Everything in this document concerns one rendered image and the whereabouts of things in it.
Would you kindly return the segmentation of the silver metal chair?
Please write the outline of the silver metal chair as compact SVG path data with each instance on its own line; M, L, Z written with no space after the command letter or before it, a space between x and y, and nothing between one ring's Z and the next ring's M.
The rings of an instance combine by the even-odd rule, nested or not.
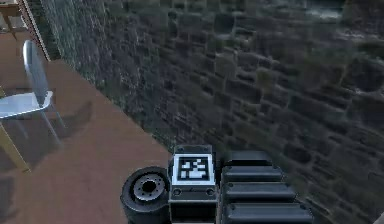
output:
M48 119L46 111L52 109L60 124L63 127L66 127L66 125L54 106L52 100L54 92L49 89L42 59L39 56L37 45L32 40L26 40L23 43L22 57L25 73L32 91L0 98L0 121L39 113L56 142L61 145L58 134Z

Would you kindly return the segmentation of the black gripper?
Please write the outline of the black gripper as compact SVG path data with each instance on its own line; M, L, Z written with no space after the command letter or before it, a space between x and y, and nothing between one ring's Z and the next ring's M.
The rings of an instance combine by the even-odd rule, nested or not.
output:
M158 166L138 169L122 186L120 201L127 224L169 224L167 170Z

